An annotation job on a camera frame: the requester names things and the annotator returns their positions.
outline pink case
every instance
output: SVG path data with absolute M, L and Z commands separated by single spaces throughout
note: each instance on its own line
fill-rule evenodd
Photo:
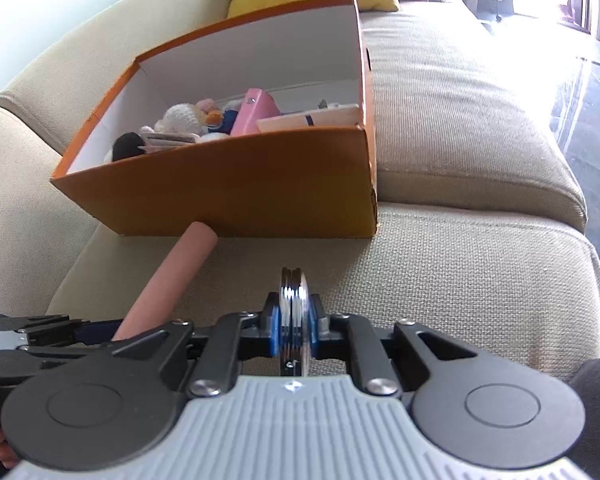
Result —
M 231 129 L 232 137 L 249 134 L 259 134 L 260 130 L 256 121 L 280 115 L 280 110 L 273 101 L 273 97 L 259 88 L 249 88 L 244 96 L 240 111 L 235 118 L 234 127 Z

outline sofa seat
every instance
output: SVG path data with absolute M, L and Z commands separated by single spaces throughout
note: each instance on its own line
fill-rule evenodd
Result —
M 259 310 L 281 268 L 301 267 L 328 312 L 384 327 L 413 318 L 563 379 L 600 356 L 600 263 L 579 232 L 516 214 L 386 203 L 379 217 L 371 240 L 222 238 L 176 315 L 206 325 Z M 123 317 L 174 242 L 99 226 L 48 312 Z
M 365 12 L 362 24 L 380 200 L 520 212 L 584 230 L 584 198 L 547 117 L 529 113 L 493 38 L 462 3 L 408 2 Z

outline blue part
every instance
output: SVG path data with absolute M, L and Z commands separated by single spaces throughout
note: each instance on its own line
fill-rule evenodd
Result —
M 75 340 L 87 346 L 111 341 L 120 323 L 121 319 L 85 323 L 75 331 Z
M 276 306 L 271 314 L 270 354 L 275 357 L 280 353 L 280 307 Z
M 311 297 L 309 297 L 309 326 L 311 327 L 311 356 L 315 357 L 318 351 L 318 319 Z
M 222 115 L 222 125 L 217 129 L 222 134 L 230 134 L 231 129 L 234 127 L 235 118 L 238 116 L 236 110 L 227 110 Z

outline black pom pom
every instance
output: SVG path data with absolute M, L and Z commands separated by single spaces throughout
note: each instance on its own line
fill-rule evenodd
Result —
M 120 135 L 113 143 L 111 160 L 115 162 L 130 156 L 144 155 L 144 151 L 140 149 L 140 146 L 144 146 L 144 140 L 135 132 Z

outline pink object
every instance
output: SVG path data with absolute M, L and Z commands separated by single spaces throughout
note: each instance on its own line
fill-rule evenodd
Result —
M 165 323 L 217 243 L 216 233 L 202 222 L 187 227 L 126 314 L 113 340 L 128 339 Z
M 240 111 L 235 118 L 231 136 L 239 137 L 249 134 L 259 134 L 256 121 L 280 115 L 273 97 L 259 88 L 249 88 L 244 96 Z
M 198 101 L 196 106 L 200 108 L 205 114 L 208 114 L 211 110 L 220 110 L 218 105 L 213 99 L 202 99 L 202 101 Z

